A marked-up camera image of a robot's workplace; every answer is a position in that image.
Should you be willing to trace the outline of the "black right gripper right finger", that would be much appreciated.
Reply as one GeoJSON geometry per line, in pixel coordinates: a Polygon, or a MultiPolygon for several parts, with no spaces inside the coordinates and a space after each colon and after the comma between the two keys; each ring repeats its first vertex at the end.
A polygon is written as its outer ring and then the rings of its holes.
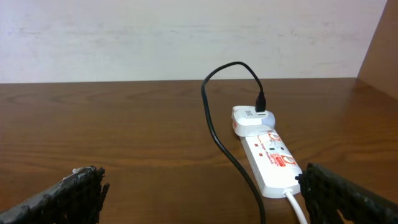
{"type": "Polygon", "coordinates": [[[342,176],[309,163],[295,177],[310,223],[397,224],[397,204],[342,176]]]}

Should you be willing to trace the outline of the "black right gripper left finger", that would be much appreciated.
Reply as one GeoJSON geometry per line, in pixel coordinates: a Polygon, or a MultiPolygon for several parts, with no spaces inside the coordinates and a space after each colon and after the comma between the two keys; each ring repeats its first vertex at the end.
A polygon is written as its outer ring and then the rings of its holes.
{"type": "Polygon", "coordinates": [[[1,212],[1,224],[97,224],[110,184],[105,169],[73,169],[72,174],[43,192],[1,212]]]}

